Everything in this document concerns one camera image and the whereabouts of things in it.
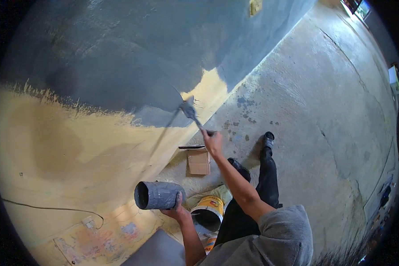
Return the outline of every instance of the gray cloth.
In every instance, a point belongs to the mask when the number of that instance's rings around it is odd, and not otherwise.
[[[312,229],[302,205],[261,216],[261,235],[250,235],[215,246],[196,265],[310,265]]]

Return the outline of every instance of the right hand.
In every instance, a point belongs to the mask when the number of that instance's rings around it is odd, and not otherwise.
[[[222,133],[215,131],[213,136],[209,136],[207,130],[201,130],[202,136],[204,137],[205,147],[207,151],[214,157],[222,154]]]

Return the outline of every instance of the hand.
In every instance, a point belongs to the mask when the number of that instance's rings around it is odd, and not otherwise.
[[[209,136],[207,130],[201,130],[202,136],[204,137],[205,147],[207,151],[214,157],[222,154],[222,133],[215,131],[213,136]]]
[[[191,213],[182,206],[182,192],[179,191],[176,196],[176,205],[170,210],[161,210],[163,214],[175,219],[179,224],[192,220]]]

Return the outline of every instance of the gray paint can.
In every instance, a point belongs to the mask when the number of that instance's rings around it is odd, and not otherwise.
[[[176,205],[177,193],[182,192],[182,202],[186,200],[185,190],[170,182],[141,181],[134,189],[134,201],[139,209],[171,209]]]

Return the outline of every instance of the cardboard box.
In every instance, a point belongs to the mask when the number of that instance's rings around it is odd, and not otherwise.
[[[206,148],[188,150],[189,173],[210,174],[210,154]]]

